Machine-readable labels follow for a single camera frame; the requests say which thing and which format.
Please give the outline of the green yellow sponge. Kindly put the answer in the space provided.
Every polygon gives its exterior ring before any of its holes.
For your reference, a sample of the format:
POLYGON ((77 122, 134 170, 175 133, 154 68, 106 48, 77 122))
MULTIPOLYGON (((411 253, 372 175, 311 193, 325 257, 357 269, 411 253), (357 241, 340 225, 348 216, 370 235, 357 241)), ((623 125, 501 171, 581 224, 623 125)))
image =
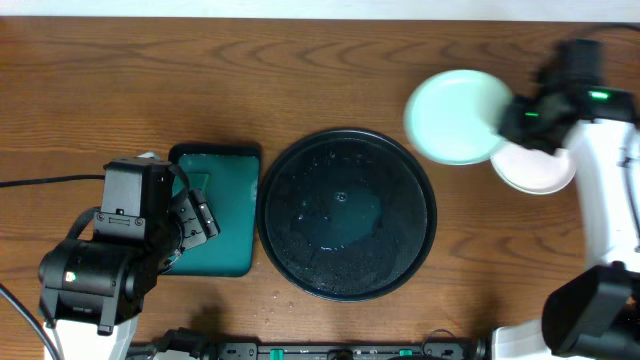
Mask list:
MULTIPOLYGON (((187 173, 189 179, 189 189, 200 189, 204 194, 207 194, 207 188, 210 182, 210 175, 207 173, 187 173)), ((184 189, 184 184, 179 177, 176 177, 173 182, 172 195, 177 196, 184 189)))

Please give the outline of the mint green plate front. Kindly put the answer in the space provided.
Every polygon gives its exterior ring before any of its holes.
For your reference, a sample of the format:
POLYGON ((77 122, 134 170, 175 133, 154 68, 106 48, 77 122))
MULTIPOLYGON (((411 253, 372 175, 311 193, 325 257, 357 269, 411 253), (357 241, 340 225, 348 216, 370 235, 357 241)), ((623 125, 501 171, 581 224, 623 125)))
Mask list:
POLYGON ((473 165, 503 144, 498 125, 513 94, 499 78, 450 70, 421 83, 404 110, 404 129, 423 157, 444 165, 473 165))

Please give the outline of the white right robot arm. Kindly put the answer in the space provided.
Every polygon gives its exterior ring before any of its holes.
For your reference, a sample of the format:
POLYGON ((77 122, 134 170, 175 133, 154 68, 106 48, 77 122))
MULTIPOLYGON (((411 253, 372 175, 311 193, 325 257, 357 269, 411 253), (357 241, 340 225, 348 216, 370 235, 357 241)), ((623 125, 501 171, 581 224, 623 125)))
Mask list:
POLYGON ((585 236, 584 272, 551 293, 540 319, 500 327, 493 359, 639 356, 639 116, 623 91, 517 96, 499 133, 527 149, 568 151, 585 236))

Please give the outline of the white pink plate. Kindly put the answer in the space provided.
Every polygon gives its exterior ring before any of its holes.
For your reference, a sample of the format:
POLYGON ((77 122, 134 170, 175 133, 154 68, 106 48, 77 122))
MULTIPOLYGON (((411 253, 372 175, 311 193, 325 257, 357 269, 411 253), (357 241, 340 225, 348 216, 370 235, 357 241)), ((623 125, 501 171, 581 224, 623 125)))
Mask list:
POLYGON ((498 176, 524 193, 547 195, 558 192, 573 179, 576 167, 565 149, 553 155, 506 143, 490 157, 498 176))

